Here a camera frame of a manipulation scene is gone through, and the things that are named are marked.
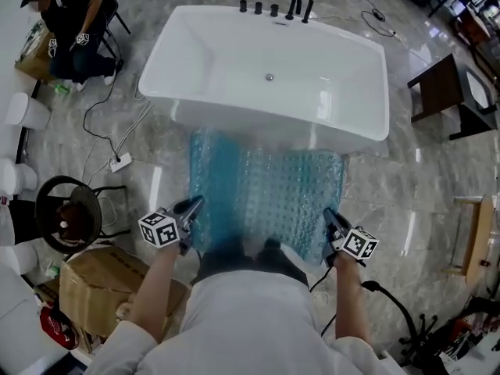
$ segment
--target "man in black shirt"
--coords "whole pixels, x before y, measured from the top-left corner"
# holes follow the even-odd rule
[[[78,91],[89,77],[103,76],[108,86],[114,82],[115,60],[97,54],[107,24],[102,0],[23,0],[21,7],[28,4],[55,35],[49,46],[52,75],[71,79]],[[81,35],[88,35],[87,44],[77,43]]]

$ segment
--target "marble floor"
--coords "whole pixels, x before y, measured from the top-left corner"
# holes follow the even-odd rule
[[[120,43],[125,67],[117,77],[110,99],[93,110],[87,122],[95,133],[110,134],[117,141],[145,107],[145,100],[134,99],[134,89],[173,9],[177,5],[237,5],[239,0],[118,1],[120,14],[132,32],[126,34],[113,21],[111,29]],[[290,0],[249,1],[261,1],[265,7],[272,3],[287,7]],[[427,12],[408,0],[314,1],[314,13],[319,17],[329,16],[322,21],[380,43],[387,59],[389,136],[365,151],[345,156],[340,211],[353,224],[362,224],[381,240],[379,251],[368,262],[363,276],[378,280],[391,290],[415,318],[420,313],[437,314],[444,321],[460,311],[470,292],[464,279],[440,272],[451,258],[455,239],[463,244],[467,235],[467,212],[454,204],[453,196],[496,195],[498,134],[491,131],[448,141],[447,136],[457,125],[454,112],[412,125],[410,116],[419,109],[419,95],[418,91],[410,91],[406,83],[452,52],[474,68],[473,60],[451,35],[443,10],[428,19]],[[395,37],[382,37],[363,21],[346,19],[358,19],[361,10],[371,10],[372,6],[387,17],[381,26],[394,30]],[[54,95],[50,88],[42,91],[41,99],[52,108],[52,118],[47,130],[30,132],[27,144],[27,163],[35,168],[41,182],[59,174],[88,181],[110,157],[107,142],[95,141],[82,129],[84,110],[108,93],[109,89],[99,79],[90,80],[81,94],[72,91],[68,96],[60,96]],[[189,132],[173,123],[165,112],[153,108],[122,148],[122,152],[131,153],[134,163],[118,173],[104,169],[91,180],[94,187],[128,186],[126,194],[121,191],[109,194],[119,214],[109,231],[131,227],[132,235],[116,239],[116,243],[146,261],[152,259],[155,251],[141,240],[137,219],[150,207],[168,205],[187,194]],[[152,178],[158,175],[159,187],[152,190]],[[23,194],[24,198],[34,196],[35,193]],[[460,229],[459,218],[462,218]],[[40,277],[49,260],[57,263],[61,257],[43,241],[34,243],[41,257],[41,268],[31,276]],[[177,263],[176,275],[189,281],[197,268],[196,255],[190,252]],[[310,280],[313,282],[323,271],[308,269]],[[333,278],[321,284],[313,296],[324,323],[335,311]],[[381,295],[369,295],[368,304],[376,347],[398,351],[397,340],[406,332],[402,315]],[[325,338],[333,340],[333,327]]]

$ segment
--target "sneaker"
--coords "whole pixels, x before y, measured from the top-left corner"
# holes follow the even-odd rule
[[[116,79],[116,67],[114,69],[114,71],[112,72],[112,75],[108,76],[108,77],[104,77],[104,84],[106,86],[111,86],[113,84],[113,82],[115,81]]]
[[[83,91],[86,86],[87,86],[87,81],[83,82],[82,84],[80,82],[77,82],[77,90],[78,91]]]

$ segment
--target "person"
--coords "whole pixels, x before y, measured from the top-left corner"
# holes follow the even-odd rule
[[[180,333],[162,342],[170,280],[179,253],[156,254],[134,298],[87,375],[382,375],[370,347],[358,264],[341,252],[337,269],[336,341],[320,335],[305,274],[280,243],[268,240],[256,259],[237,243],[202,258]]]
[[[21,7],[25,5],[40,13],[55,35],[55,44],[49,46],[54,77],[71,79],[78,91],[84,90],[89,77],[103,76],[107,86],[114,82],[115,60],[97,53],[107,26],[102,0],[23,0]],[[76,43],[85,34],[88,43]]]

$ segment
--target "wooden table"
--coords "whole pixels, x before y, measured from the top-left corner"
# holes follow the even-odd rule
[[[483,264],[488,255],[488,241],[490,240],[491,225],[493,223],[493,200],[491,196],[482,198],[455,198],[456,202],[472,204],[474,211],[470,226],[469,242],[461,266],[451,266],[442,271],[453,275],[462,275],[466,278],[467,286],[474,286],[483,274]]]
[[[473,96],[470,78],[484,89],[487,101],[483,102],[483,105]],[[417,84],[420,85],[423,111],[412,116],[412,123],[458,106],[460,132],[450,135],[450,140],[497,129],[495,119],[497,106],[493,102],[488,86],[453,54],[444,57],[408,82],[408,88]]]

